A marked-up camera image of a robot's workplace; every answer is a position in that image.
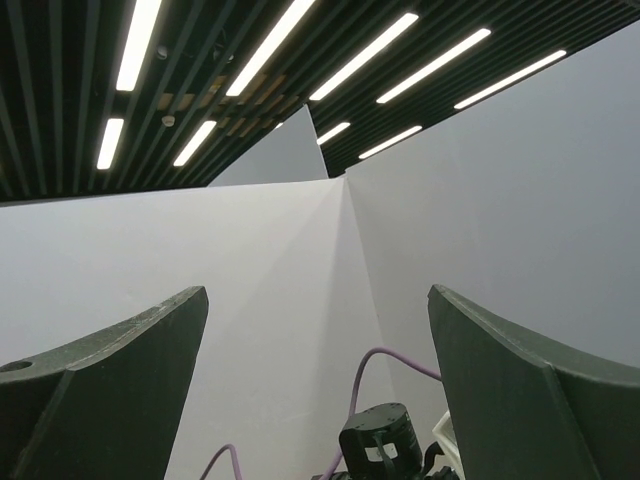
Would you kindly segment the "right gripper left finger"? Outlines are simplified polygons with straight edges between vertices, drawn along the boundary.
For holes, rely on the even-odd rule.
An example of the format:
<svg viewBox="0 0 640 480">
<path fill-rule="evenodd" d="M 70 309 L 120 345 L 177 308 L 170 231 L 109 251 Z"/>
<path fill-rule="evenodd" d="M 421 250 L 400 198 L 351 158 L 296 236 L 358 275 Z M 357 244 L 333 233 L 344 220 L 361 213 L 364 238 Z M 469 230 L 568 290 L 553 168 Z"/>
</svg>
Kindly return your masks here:
<svg viewBox="0 0 640 480">
<path fill-rule="evenodd" d="M 4 479 L 164 477 L 208 316 L 189 287 L 1 368 Z"/>
</svg>

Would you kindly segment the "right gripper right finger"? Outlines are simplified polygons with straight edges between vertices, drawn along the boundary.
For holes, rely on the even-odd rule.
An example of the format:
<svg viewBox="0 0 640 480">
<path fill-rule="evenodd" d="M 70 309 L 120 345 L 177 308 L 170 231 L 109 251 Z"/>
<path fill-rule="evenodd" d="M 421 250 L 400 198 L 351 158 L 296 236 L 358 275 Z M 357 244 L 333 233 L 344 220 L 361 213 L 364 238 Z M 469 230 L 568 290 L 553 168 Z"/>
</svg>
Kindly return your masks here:
<svg viewBox="0 0 640 480">
<path fill-rule="evenodd" d="M 468 479 L 636 479 L 639 370 L 434 285 L 428 314 Z"/>
</svg>

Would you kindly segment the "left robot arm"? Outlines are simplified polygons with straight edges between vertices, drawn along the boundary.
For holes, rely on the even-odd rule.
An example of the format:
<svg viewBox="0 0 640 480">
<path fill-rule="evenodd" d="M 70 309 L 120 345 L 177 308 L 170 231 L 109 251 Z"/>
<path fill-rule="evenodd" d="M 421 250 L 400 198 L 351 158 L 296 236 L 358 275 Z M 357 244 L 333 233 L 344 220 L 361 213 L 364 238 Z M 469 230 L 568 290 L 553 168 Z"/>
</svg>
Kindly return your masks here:
<svg viewBox="0 0 640 480">
<path fill-rule="evenodd" d="M 407 408 L 398 402 L 358 412 L 339 433 L 339 453 L 346 469 L 333 468 L 322 479 L 457 479 L 450 466 L 434 468 L 444 451 L 436 442 L 420 447 Z"/>
</svg>

